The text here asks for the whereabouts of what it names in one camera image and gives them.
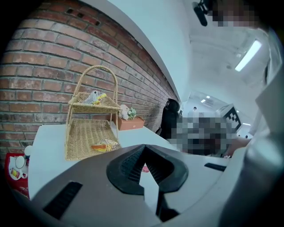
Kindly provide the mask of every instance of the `fluorescent light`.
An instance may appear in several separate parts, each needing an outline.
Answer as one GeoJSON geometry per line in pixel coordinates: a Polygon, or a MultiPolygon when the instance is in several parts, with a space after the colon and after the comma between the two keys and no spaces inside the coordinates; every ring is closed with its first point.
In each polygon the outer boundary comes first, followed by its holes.
{"type": "Polygon", "coordinates": [[[254,55],[258,52],[261,45],[262,44],[258,40],[255,40],[252,46],[250,47],[250,49],[248,50],[248,52],[243,57],[243,59],[236,66],[235,70],[237,70],[238,72],[241,71],[246,66],[246,64],[249,63],[249,61],[254,57],[254,55]]]}

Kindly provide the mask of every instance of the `orange box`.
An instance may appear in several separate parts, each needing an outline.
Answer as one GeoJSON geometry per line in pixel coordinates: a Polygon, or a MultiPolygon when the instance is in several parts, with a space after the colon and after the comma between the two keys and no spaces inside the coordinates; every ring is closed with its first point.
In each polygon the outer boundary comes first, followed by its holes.
{"type": "Polygon", "coordinates": [[[119,131],[124,131],[143,128],[145,120],[142,117],[135,117],[133,120],[124,120],[118,117],[117,122],[119,131]]]}

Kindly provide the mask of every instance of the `lower basket tier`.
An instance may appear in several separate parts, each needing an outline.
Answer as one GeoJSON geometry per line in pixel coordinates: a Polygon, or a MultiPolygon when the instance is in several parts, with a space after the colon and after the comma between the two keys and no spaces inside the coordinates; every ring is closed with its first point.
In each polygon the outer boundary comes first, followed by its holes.
{"type": "Polygon", "coordinates": [[[81,160],[104,152],[94,151],[91,146],[96,145],[102,139],[118,142],[114,136],[108,121],[73,119],[69,138],[65,144],[66,160],[81,160]]]}

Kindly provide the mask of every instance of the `white table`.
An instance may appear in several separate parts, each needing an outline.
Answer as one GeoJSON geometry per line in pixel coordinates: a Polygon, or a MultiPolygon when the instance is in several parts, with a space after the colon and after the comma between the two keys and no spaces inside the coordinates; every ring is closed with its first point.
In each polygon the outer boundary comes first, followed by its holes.
{"type": "MultiPolygon", "coordinates": [[[[32,199],[47,182],[78,162],[65,160],[65,127],[66,125],[43,125],[40,126],[36,134],[28,173],[30,199],[32,199]]],[[[111,129],[116,135],[113,122],[111,129]]],[[[139,144],[150,144],[177,150],[177,148],[172,146],[168,141],[146,127],[119,131],[118,139],[123,148],[139,144]]]]}

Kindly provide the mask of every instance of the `two-tier wicker basket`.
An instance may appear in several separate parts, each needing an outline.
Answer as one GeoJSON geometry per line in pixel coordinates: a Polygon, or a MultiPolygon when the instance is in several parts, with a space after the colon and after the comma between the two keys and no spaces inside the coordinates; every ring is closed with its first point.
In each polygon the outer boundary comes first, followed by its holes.
{"type": "Polygon", "coordinates": [[[65,159],[81,160],[102,152],[94,151],[91,146],[97,144],[102,139],[110,139],[118,142],[118,111],[120,106],[117,104],[118,83],[115,74],[105,66],[91,66],[81,75],[75,88],[72,99],[68,102],[69,110],[66,121],[66,141],[65,141],[65,159]],[[79,92],[82,79],[92,69],[103,69],[112,74],[114,78],[113,98],[105,97],[100,105],[82,103],[89,93],[79,92]],[[88,114],[110,114],[110,124],[112,114],[115,114],[116,137],[114,136],[107,120],[73,119],[73,113],[88,114]]]}

